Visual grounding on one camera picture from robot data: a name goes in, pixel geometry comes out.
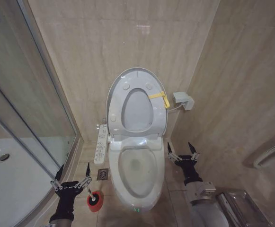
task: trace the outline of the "yellow latch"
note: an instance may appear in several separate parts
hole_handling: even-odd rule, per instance
[[[170,107],[170,103],[169,103],[169,100],[168,100],[167,95],[165,94],[165,92],[162,91],[160,93],[150,95],[149,99],[158,98],[158,97],[162,97],[164,99],[165,108],[168,109]]]

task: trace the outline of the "red toilet plunger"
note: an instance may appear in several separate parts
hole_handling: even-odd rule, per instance
[[[89,196],[87,198],[87,204],[89,206],[90,211],[97,212],[101,209],[104,203],[104,197],[101,193],[101,191],[91,192],[90,189],[88,189]]]

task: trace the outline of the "white toilet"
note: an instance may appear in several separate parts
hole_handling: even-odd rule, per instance
[[[107,98],[112,182],[120,200],[135,211],[156,204],[164,181],[162,135],[169,104],[164,94],[152,72],[132,68],[118,76]]]

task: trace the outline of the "wall outlet box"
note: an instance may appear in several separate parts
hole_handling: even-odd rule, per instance
[[[173,97],[175,99],[175,103],[184,103],[189,101],[188,94],[186,92],[180,91],[180,92],[173,92]]]
[[[185,110],[191,110],[194,106],[194,99],[186,92],[173,92],[175,103],[181,103]]]

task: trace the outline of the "shower drain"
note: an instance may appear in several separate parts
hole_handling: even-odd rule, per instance
[[[97,181],[103,181],[108,179],[109,169],[99,169]]]
[[[3,154],[2,156],[0,156],[0,161],[6,161],[8,158],[10,157],[10,154]]]

